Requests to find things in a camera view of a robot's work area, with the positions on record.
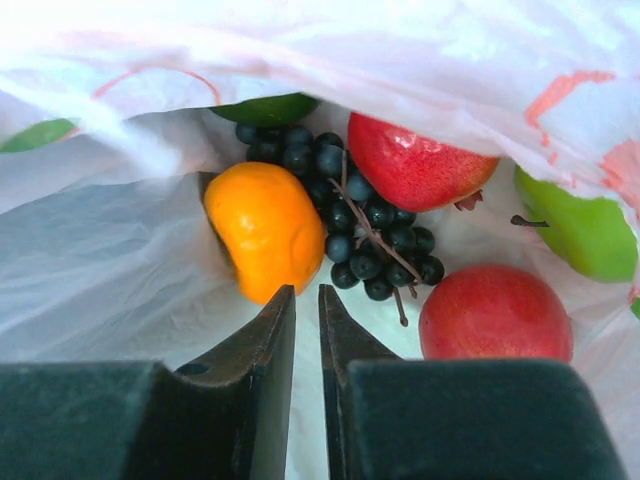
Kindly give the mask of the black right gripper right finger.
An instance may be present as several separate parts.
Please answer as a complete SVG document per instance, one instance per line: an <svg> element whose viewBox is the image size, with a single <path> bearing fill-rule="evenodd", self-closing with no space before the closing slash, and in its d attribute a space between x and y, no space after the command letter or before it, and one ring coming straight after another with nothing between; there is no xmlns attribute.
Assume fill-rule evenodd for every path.
<svg viewBox="0 0 640 480"><path fill-rule="evenodd" d="M318 295L334 479L623 479L596 402L567 364L410 361Z"/></svg>

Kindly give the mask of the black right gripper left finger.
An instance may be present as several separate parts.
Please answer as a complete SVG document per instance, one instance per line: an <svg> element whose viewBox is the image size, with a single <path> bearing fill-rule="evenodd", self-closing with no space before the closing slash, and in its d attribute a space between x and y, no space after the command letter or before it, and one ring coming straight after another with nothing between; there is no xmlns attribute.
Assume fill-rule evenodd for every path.
<svg viewBox="0 0 640 480"><path fill-rule="evenodd" d="M295 294L171 370L152 361L1 368L5 479L281 479Z"/></svg>

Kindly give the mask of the red fake apple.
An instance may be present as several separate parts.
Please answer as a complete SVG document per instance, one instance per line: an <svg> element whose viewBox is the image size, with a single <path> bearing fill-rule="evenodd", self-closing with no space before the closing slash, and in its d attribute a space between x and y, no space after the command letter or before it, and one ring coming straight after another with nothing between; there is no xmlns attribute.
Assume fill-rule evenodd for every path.
<svg viewBox="0 0 640 480"><path fill-rule="evenodd" d="M571 319L539 277L505 264L479 264L444 278L420 313L427 360L531 357L570 362Z"/></svg>

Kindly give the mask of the orange fake tangerine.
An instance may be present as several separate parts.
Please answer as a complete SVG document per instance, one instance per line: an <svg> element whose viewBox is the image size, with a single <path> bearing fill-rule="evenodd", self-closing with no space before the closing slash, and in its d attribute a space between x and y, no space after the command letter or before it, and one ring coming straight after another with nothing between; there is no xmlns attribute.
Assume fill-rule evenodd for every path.
<svg viewBox="0 0 640 480"><path fill-rule="evenodd" d="M203 204L252 302L266 304L283 285L301 294L318 272L325 230L302 183L284 168L236 164L211 180Z"/></svg>

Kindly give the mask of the pink plastic bag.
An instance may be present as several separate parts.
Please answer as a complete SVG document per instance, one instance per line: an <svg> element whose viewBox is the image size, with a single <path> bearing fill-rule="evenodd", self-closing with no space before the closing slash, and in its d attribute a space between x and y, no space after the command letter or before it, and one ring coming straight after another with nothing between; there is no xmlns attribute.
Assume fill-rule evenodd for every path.
<svg viewBox="0 0 640 480"><path fill-rule="evenodd" d="M3 2L2 361L178 366L256 313L199 199L199 174L243 155L211 107L298 91L321 99L317 131L359 109L504 156L473 211L421 222L448 270L501 261L556 290L637 478L630 284L509 222L516 166L638 211L635 1Z"/></svg>

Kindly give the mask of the black fake grape bunch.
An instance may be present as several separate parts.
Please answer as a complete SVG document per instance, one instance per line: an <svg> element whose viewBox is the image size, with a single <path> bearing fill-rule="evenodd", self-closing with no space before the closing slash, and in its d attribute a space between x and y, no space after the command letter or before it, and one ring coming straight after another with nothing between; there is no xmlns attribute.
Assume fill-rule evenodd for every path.
<svg viewBox="0 0 640 480"><path fill-rule="evenodd" d="M401 325L409 320L401 292L434 286L445 275L434 256L435 236L415 214L384 200L353 163L340 136L315 136L302 125L257 127L238 123L236 138L249 160L284 167L303 183L326 230L324 252L333 285L363 286L377 302L394 299Z"/></svg>

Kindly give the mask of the red fake pomegranate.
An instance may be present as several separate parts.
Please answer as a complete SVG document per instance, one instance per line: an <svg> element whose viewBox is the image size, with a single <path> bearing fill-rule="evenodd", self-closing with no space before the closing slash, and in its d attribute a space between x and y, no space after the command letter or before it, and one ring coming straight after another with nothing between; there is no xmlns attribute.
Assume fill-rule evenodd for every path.
<svg viewBox="0 0 640 480"><path fill-rule="evenodd" d="M449 205L473 210L500 162L356 112L349 117L347 141L377 193L413 213Z"/></svg>

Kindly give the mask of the green fake fruit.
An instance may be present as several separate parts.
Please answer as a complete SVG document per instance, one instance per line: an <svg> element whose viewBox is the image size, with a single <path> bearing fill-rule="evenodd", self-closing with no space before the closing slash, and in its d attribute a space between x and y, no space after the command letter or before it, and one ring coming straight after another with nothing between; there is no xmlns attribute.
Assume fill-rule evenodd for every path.
<svg viewBox="0 0 640 480"><path fill-rule="evenodd" d="M303 93L261 97L236 104L211 107L210 110L234 123L254 127L281 127L299 122L320 104L314 97Z"/></svg>

